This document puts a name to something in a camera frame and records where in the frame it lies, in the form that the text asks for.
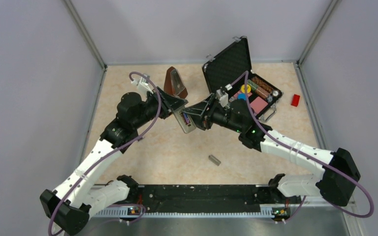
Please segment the purple blue battery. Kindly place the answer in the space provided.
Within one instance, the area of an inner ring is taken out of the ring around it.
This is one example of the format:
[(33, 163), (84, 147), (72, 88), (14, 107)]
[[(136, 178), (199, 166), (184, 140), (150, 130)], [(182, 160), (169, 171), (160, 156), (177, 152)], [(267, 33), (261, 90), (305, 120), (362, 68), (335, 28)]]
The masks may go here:
[(185, 124), (186, 124), (187, 126), (190, 126), (191, 121), (190, 121), (189, 116), (188, 116), (187, 114), (185, 114), (185, 113), (182, 113), (182, 116), (183, 116), (183, 118), (184, 118)]

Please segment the beige remote control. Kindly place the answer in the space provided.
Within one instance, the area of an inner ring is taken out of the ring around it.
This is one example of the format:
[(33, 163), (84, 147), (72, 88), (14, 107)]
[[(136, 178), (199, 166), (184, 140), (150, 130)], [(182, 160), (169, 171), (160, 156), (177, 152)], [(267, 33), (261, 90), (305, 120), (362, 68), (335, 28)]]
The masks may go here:
[(185, 134), (188, 134), (188, 133), (194, 131), (196, 129), (196, 126), (194, 125), (194, 123), (193, 123), (193, 121), (192, 121), (192, 119), (190, 117), (189, 118), (190, 118), (191, 124), (190, 124), (190, 126), (187, 126), (185, 124), (185, 121), (184, 121), (184, 118), (182, 116), (182, 113), (183, 113), (183, 111), (182, 111), (182, 109), (180, 109), (180, 110), (174, 111), (173, 115), (175, 116), (178, 124), (180, 125), (180, 127), (182, 129), (182, 131)]

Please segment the beige battery cover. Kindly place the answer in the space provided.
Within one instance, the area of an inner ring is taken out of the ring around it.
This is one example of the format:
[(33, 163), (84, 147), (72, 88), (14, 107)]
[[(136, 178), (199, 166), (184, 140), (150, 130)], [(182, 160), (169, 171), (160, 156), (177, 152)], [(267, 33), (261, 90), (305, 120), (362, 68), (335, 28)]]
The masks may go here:
[(215, 165), (219, 166), (221, 164), (221, 161), (219, 159), (217, 159), (215, 156), (213, 155), (209, 155), (208, 156), (208, 159), (214, 163)]

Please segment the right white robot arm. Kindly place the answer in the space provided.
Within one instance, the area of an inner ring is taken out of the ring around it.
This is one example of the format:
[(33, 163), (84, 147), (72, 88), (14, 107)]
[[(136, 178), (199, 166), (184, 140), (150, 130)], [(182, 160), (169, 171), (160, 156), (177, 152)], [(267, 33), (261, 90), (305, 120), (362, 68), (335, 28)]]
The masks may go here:
[(216, 96), (210, 94), (183, 112), (201, 130), (210, 129), (213, 124), (230, 129), (239, 133), (239, 141), (247, 148), (279, 156), (310, 171), (309, 175), (278, 174), (271, 179), (269, 197), (276, 203), (287, 197), (306, 195), (320, 196), (331, 204), (345, 207), (356, 188), (355, 182), (361, 178), (348, 150), (311, 147), (255, 122), (244, 99), (236, 99), (223, 107)]

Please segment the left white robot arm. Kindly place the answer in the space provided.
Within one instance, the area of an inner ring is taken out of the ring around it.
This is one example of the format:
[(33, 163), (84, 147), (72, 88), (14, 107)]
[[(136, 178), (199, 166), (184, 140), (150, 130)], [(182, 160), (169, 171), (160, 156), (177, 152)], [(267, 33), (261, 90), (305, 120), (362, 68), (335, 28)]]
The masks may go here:
[(41, 193), (41, 204), (50, 218), (48, 235), (76, 235), (101, 210), (120, 201), (136, 201), (137, 183), (131, 177), (121, 177), (97, 190), (92, 187), (132, 143), (146, 134), (138, 133), (140, 127), (148, 123), (151, 129), (158, 118), (166, 119), (187, 104), (186, 99), (160, 88), (147, 92), (146, 98), (143, 100), (137, 92), (124, 94), (117, 104), (116, 117), (105, 127), (89, 155), (63, 183)]

